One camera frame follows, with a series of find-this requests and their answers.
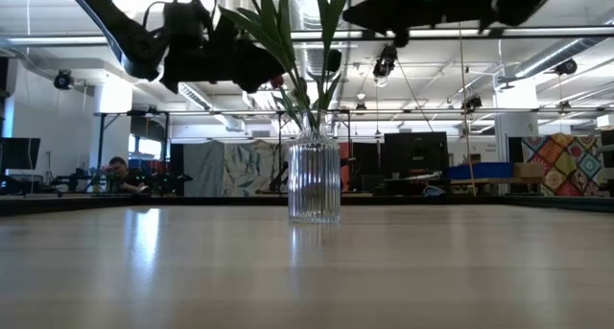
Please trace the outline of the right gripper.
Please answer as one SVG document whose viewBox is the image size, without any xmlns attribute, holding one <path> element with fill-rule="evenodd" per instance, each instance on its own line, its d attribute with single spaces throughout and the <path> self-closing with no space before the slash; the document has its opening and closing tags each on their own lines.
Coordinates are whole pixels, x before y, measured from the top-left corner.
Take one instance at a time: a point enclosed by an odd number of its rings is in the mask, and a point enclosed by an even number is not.
<svg viewBox="0 0 614 329">
<path fill-rule="evenodd" d="M 424 0 L 385 0 L 385 7 L 390 10 L 387 21 L 392 31 L 405 31 L 409 28 L 409 19 Z M 370 31 L 386 31 L 388 26 L 380 14 L 373 12 L 381 6 L 382 0 L 364 0 L 348 8 L 342 18 L 353 25 Z"/>
</svg>

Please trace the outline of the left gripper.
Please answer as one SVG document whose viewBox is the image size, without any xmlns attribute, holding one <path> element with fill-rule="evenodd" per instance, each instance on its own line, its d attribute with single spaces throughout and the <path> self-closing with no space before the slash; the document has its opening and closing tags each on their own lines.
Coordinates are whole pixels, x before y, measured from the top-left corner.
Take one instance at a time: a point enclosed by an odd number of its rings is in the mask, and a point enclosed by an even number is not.
<svg viewBox="0 0 614 329">
<path fill-rule="evenodd" d="M 237 68 L 237 29 L 224 16 L 208 40 L 202 37 L 201 20 L 194 16 L 165 15 L 164 26 L 171 31 L 171 41 L 160 82 L 175 94 L 178 94 L 180 82 L 227 81 L 234 82 L 247 93 L 254 93 L 263 83 L 285 73 L 278 60 L 266 49 L 245 41 L 242 43 L 244 60 L 253 67 L 245 68 L 241 77 Z"/>
</svg>

